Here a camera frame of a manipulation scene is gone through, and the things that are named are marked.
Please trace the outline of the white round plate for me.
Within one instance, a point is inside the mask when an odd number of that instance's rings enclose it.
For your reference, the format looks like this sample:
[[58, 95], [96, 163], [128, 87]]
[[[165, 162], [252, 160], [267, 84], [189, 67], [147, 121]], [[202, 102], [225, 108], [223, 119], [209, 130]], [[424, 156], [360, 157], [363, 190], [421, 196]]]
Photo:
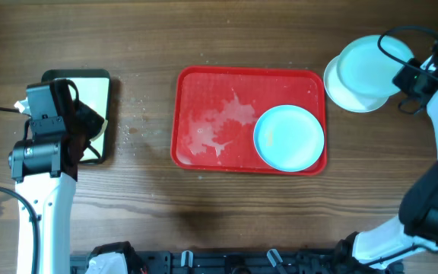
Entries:
[[387, 102], [388, 97], [367, 97], [346, 88], [338, 76], [337, 64], [338, 56], [329, 62], [323, 74], [325, 92], [336, 105], [353, 113], [369, 113]]

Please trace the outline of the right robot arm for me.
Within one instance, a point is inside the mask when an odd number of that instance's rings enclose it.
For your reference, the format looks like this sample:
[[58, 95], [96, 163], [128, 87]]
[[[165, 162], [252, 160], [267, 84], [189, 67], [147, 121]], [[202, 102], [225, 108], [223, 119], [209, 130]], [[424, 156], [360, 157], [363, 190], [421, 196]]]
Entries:
[[404, 61], [391, 79], [423, 102], [435, 132], [437, 160], [405, 194], [394, 218], [350, 234], [328, 253], [299, 253], [302, 272], [394, 273], [408, 256], [438, 253], [438, 60]]

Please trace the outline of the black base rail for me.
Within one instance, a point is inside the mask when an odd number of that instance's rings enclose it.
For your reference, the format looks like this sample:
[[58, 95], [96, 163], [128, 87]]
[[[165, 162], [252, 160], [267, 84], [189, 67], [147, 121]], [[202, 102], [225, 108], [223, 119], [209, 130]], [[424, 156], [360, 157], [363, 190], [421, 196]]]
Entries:
[[138, 251], [148, 273], [225, 274], [225, 273], [330, 273], [327, 256], [310, 256], [306, 252], [279, 252], [281, 262], [274, 266], [270, 252], [205, 253], [194, 252], [192, 265], [183, 266], [181, 253]]

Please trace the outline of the red plastic tray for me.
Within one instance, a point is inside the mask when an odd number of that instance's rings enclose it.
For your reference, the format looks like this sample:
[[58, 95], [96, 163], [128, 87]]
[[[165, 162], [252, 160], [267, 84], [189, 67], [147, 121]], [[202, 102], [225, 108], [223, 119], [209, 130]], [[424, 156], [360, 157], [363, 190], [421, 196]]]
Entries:
[[258, 155], [253, 131], [280, 105], [302, 107], [326, 124], [324, 84], [315, 72], [189, 66], [177, 78], [170, 156], [188, 170], [277, 174]]

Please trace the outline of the light blue plate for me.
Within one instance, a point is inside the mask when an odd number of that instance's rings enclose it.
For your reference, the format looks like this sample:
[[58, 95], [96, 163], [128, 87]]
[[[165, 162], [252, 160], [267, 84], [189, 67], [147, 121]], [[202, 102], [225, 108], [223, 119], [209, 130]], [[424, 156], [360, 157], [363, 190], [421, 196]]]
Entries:
[[293, 173], [306, 170], [320, 159], [325, 133], [309, 111], [294, 105], [280, 105], [259, 117], [253, 131], [253, 144], [268, 166]]
[[341, 83], [355, 94], [367, 97], [390, 97], [399, 92], [392, 79], [403, 62], [414, 57], [409, 47], [393, 37], [370, 35], [349, 43], [338, 57], [337, 71]]

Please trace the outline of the green and yellow sponge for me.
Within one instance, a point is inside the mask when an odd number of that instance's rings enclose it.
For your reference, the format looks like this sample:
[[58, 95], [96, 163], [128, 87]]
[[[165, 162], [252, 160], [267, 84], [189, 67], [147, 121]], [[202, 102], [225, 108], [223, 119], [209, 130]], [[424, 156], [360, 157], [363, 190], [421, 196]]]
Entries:
[[101, 136], [105, 133], [106, 128], [107, 128], [107, 125], [108, 125], [108, 120], [105, 119], [105, 120], [103, 121], [103, 124], [101, 125], [100, 131], [99, 131], [96, 135], [92, 136], [92, 137], [90, 138], [90, 141], [91, 141], [91, 142], [94, 142], [94, 141], [97, 140], [99, 137], [101, 137]]

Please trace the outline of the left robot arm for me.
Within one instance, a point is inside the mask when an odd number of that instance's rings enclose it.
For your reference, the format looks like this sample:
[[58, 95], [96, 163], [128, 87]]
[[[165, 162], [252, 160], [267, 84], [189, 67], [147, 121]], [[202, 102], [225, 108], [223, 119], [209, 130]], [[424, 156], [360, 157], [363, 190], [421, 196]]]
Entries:
[[15, 106], [28, 116], [8, 157], [21, 197], [19, 273], [70, 270], [70, 215], [78, 166], [103, 154], [107, 97], [104, 78], [63, 78], [31, 84]]

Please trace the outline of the dark green rectangular basin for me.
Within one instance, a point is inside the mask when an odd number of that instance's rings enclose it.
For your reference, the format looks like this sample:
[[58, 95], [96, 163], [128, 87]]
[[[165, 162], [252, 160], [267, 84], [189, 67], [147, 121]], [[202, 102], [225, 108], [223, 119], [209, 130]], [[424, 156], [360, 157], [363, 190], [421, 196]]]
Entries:
[[[73, 81], [79, 91], [80, 101], [95, 110], [104, 119], [109, 118], [111, 79], [110, 74], [103, 68], [81, 69], [51, 69], [43, 73], [41, 82], [67, 78]], [[82, 164], [101, 164], [106, 157], [105, 133], [94, 142], [90, 142], [91, 148], [84, 152]]]

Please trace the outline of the light blue plate top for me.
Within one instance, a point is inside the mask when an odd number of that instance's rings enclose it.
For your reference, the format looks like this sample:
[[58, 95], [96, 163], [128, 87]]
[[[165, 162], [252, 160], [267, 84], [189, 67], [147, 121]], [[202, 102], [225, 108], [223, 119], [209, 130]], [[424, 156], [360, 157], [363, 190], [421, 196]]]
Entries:
[[370, 35], [349, 43], [338, 57], [337, 71], [341, 83], [355, 94], [367, 97], [390, 97], [399, 92], [392, 79], [403, 62], [414, 57], [409, 47], [393, 37]]

